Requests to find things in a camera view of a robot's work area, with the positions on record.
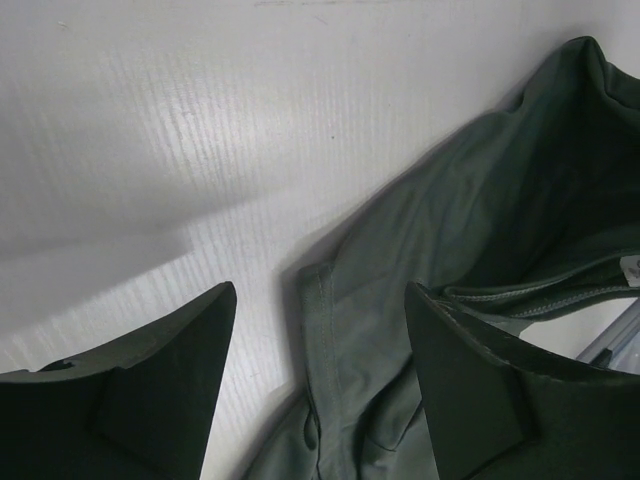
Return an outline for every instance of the white surface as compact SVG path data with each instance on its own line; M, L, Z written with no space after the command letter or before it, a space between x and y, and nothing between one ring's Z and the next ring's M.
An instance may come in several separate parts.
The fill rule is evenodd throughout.
M203 470L233 478L300 385L292 265L321 258L331 242L305 254L563 41L594 35L639 74L639 13L604 0L5 0L0 369L41 367L233 280Z
M563 357L576 358L634 300L610 300L562 318L535 323L522 332L520 338Z

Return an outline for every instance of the stitching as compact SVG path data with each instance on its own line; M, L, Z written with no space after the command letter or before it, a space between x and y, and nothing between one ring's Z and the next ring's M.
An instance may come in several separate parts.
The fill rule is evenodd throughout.
M535 292L536 290L541 290L543 288L551 287L552 285L557 285L558 283L565 281L567 278L570 278L570 276L559 278L553 282L545 283L544 285L536 285L534 287L522 288L520 290L511 290L510 292L493 293L489 295L457 295L455 293L450 293L449 296L457 300L466 300L468 302L487 302L490 300L500 300L501 298L509 298L516 295Z
M514 317L521 318L521 317L526 317L528 315L548 313L552 310L555 310L556 308L561 308L567 305L571 305L572 303L576 303L576 302L579 302L580 300L594 297L601 293L618 292L618 291L624 292L624 291L631 291L631 290L633 289L630 289L629 287L603 287L597 290L592 290L590 292L584 292L579 295L574 295L573 297L565 298L563 300L557 300L547 305L542 305L540 307L532 308L521 313L517 313L514 315Z
M316 271L316 278L318 280L318 287L320 289L320 307L322 309L322 312L325 312L325 302L324 302L324 288L322 287L322 279L320 278L320 270ZM321 322L320 325L320 338L322 339L322 356L324 357L324 368L325 371L327 372L327 375L329 375L330 373L330 368L329 368L329 357L327 355L327 342L326 342L326 338L325 338L325 322L324 320ZM328 382L328 386L329 386L329 395L331 397L331 403L334 405L336 405L336 400L335 400L335 394L333 391L333 383L332 382Z
M330 270L329 271L329 325L331 328L331 345L332 345L332 351L333 351L333 372L335 375L335 381L336 381L336 387L338 388L338 402L336 402L336 406L338 407L338 416L340 418L340 429L343 428L344 425L344 412L342 411L342 384L340 383L340 375L338 373L338 362L336 361L336 351L335 351L335 316L333 315L333 272ZM343 473L343 478L347 478L347 472L346 472L346 464L347 464L347 460L345 458L345 451L343 445L342 445L342 437L339 435L338 436L338 446L340 448L340 453L341 453L341 459L342 461L340 462L341 464L341 470Z

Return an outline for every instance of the olive green fabric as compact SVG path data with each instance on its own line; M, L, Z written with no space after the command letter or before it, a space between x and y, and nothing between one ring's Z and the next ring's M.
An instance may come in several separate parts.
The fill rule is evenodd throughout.
M408 281L518 334L637 295L640 84L573 40L384 194L299 282L308 391L247 480L437 479L411 361Z

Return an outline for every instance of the garment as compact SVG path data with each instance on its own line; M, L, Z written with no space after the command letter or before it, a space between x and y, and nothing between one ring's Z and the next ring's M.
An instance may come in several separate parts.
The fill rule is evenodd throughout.
M478 118L387 190L334 258L301 272L308 389L247 480L437 479L403 308L407 282L479 316L532 321L638 295L617 267L640 246L640 83L595 40L553 53L515 104ZM562 281L563 273L583 275Z
M415 284L405 310L440 480L640 478L640 376L555 355Z
M235 315L231 284L39 372L0 375L7 480L198 480Z

